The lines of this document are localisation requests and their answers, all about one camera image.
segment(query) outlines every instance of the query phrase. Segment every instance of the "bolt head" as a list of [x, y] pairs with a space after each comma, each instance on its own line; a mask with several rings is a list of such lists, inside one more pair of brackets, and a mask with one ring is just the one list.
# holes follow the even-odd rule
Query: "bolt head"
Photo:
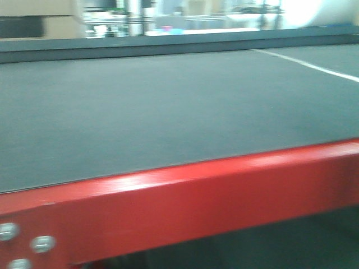
[[14, 259], [8, 266], [8, 269], [31, 269], [31, 262], [28, 259]]
[[0, 241], [10, 241], [20, 232], [19, 227], [15, 223], [0, 224]]
[[34, 238], [31, 241], [30, 246], [36, 253], [45, 253], [53, 249], [55, 244], [55, 239], [52, 236], [46, 235]]

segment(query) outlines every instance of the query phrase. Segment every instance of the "red steel beam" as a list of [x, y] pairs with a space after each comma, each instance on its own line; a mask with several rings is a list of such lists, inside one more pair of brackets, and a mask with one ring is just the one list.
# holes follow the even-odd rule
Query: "red steel beam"
[[[0, 195], [0, 268], [88, 261], [359, 204], [359, 138]], [[34, 253], [32, 238], [56, 246]]]

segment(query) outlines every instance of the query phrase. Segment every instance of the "dark table edge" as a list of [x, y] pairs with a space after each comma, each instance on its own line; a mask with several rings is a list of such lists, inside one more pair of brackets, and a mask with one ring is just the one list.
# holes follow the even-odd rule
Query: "dark table edge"
[[359, 26], [105, 39], [0, 41], [0, 63], [359, 43]]

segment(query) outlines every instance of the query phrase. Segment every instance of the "metal pole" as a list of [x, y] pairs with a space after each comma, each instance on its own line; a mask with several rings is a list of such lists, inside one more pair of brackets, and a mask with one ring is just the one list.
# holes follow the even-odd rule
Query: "metal pole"
[[281, 17], [282, 17], [282, 0], [279, 0], [279, 3], [277, 5], [277, 16], [275, 18], [274, 30], [278, 29], [279, 21], [280, 21]]
[[265, 14], [267, 13], [266, 0], [263, 0], [261, 17], [260, 17], [260, 30], [264, 29], [265, 26]]

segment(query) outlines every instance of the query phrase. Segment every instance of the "white stripe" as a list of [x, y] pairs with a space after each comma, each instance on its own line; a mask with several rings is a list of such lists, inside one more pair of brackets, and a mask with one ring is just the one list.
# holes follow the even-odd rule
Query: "white stripe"
[[326, 69], [326, 68], [323, 68], [323, 67], [320, 67], [320, 66], [315, 66], [314, 64], [311, 64], [311, 63], [308, 63], [308, 62], [305, 62], [305, 61], [302, 61], [302, 60], [298, 60], [298, 59], [295, 59], [295, 58], [291, 58], [291, 57], [288, 57], [288, 56], [285, 56], [285, 55], [281, 55], [281, 54], [278, 54], [278, 53], [267, 52], [267, 51], [261, 50], [261, 49], [253, 49], [253, 50], [255, 52], [265, 53], [265, 54], [269, 54], [269, 55], [272, 55], [272, 56], [279, 57], [281, 59], [285, 59], [285, 60], [288, 60], [288, 61], [291, 61], [291, 62], [295, 62], [295, 63], [298, 63], [298, 64], [300, 64], [302, 66], [312, 68], [312, 69], [315, 69], [315, 70], [318, 70], [318, 71], [321, 71], [321, 72], [324, 72], [324, 73], [327, 73], [327, 74], [330, 74], [330, 75], [333, 75], [333, 76], [342, 77], [342, 78], [345, 78], [346, 80], [352, 80], [352, 81], [355, 81], [355, 82], [359, 82], [359, 77], [347, 75], [347, 74], [344, 74], [344, 73], [335, 72], [335, 71], [332, 71], [332, 70], [329, 70], [329, 69]]

